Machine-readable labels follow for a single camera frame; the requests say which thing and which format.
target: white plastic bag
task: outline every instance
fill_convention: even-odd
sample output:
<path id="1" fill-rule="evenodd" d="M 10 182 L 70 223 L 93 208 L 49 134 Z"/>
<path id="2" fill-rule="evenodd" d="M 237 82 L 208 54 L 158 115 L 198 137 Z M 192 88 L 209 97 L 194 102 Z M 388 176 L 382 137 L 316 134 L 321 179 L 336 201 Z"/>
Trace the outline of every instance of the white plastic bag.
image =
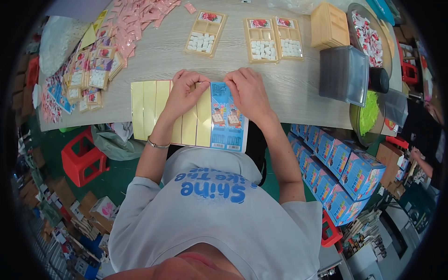
<path id="1" fill-rule="evenodd" d="M 39 66 L 49 77 L 56 73 L 84 36 L 90 23 L 69 17 L 50 17 L 39 49 Z"/>
<path id="2" fill-rule="evenodd" d="M 266 2 L 268 7 L 279 7 L 294 13 L 309 15 L 321 2 L 328 2 L 346 13 L 353 0 L 266 0 Z"/>

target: woman's right hand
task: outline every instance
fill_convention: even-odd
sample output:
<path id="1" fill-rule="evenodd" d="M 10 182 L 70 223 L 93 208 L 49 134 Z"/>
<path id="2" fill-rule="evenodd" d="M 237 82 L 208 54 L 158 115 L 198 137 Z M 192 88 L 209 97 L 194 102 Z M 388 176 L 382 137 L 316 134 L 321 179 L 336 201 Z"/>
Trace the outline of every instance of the woman's right hand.
<path id="1" fill-rule="evenodd" d="M 227 73 L 224 82 L 230 88 L 236 107 L 258 127 L 265 119 L 275 115 L 260 73 L 252 68 L 240 68 Z"/>

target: strawberry label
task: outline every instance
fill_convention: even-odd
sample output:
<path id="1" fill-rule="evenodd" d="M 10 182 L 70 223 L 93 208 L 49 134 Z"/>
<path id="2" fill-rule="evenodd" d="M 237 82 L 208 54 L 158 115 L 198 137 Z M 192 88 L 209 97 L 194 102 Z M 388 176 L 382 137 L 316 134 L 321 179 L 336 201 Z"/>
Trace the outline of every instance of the strawberry label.
<path id="1" fill-rule="evenodd" d="M 288 28 L 295 28 L 294 22 L 287 20 L 287 19 L 280 18 L 280 17 L 277 18 L 277 25 L 288 27 Z"/>
<path id="2" fill-rule="evenodd" d="M 204 13 L 204 12 L 201 12 L 198 17 L 198 20 L 207 21 L 207 22 L 216 22 L 216 23 L 221 23 L 222 19 L 223 19 L 223 17 L 220 15 L 216 15 L 214 13 Z"/>
<path id="3" fill-rule="evenodd" d="M 251 19 L 251 28 L 268 28 L 271 29 L 271 21 L 268 19 Z"/>

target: plastic bag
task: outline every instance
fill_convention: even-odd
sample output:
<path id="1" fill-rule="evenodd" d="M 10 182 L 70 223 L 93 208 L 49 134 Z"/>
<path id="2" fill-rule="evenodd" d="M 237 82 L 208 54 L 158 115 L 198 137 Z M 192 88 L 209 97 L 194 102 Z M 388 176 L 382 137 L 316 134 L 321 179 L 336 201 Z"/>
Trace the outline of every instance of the plastic bag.
<path id="1" fill-rule="evenodd" d="M 321 2 L 328 2 L 347 12 L 352 0 L 266 0 L 268 7 L 279 7 L 298 14 L 309 15 Z"/>
<path id="2" fill-rule="evenodd" d="M 95 146 L 112 160 L 131 160 L 139 158 L 145 148 L 145 142 L 133 138 L 124 142 L 105 124 L 91 125 Z"/>
<path id="3" fill-rule="evenodd" d="M 42 32 L 39 66 L 47 77 L 56 73 L 84 36 L 89 22 L 69 17 L 50 17 Z"/>

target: clear plastic lid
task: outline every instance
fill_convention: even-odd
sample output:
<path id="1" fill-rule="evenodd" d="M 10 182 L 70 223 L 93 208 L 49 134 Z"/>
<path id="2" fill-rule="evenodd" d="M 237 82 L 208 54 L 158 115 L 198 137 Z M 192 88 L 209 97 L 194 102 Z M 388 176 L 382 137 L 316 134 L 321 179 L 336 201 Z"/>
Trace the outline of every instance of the clear plastic lid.
<path id="1" fill-rule="evenodd" d="M 366 106 L 369 58 L 354 46 L 320 51 L 319 95 Z"/>

